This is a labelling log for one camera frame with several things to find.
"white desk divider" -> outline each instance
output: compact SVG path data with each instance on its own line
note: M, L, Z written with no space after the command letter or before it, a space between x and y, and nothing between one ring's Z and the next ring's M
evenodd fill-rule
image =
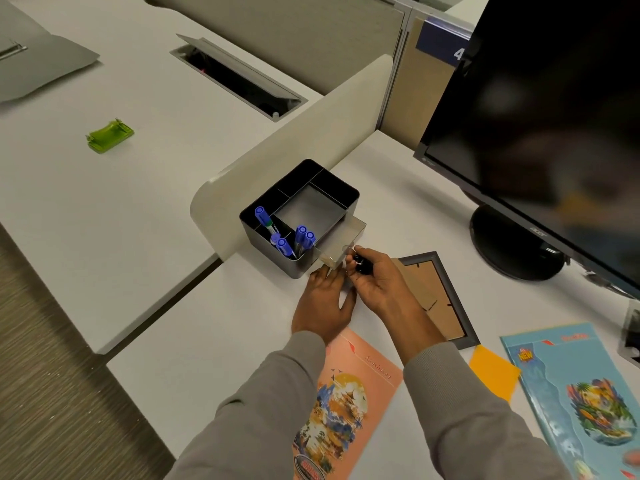
M331 169L375 131L392 64L380 56L198 189L191 218L221 259L247 241L242 209L302 160Z

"blue notebook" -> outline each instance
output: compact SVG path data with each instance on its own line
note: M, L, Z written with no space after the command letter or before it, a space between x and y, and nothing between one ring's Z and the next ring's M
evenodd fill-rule
M573 478L640 480L640 470L625 462L640 449L640 406L592 325L501 339L522 370L520 381L547 443Z

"gray carpet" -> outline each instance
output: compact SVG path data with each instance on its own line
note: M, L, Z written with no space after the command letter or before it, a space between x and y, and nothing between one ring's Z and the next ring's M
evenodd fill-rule
M0 479L162 479L171 453L0 226Z

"yellow paper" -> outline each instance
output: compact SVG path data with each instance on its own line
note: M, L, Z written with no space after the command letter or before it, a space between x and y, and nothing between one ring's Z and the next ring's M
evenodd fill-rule
M520 377L519 368L482 345L476 347L469 367L492 393L507 402L511 400Z

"green plastic object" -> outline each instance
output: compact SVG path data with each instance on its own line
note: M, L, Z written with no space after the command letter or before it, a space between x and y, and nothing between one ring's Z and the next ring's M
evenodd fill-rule
M133 130L121 120L110 121L102 129L86 136L87 144L96 152L104 153L133 135Z

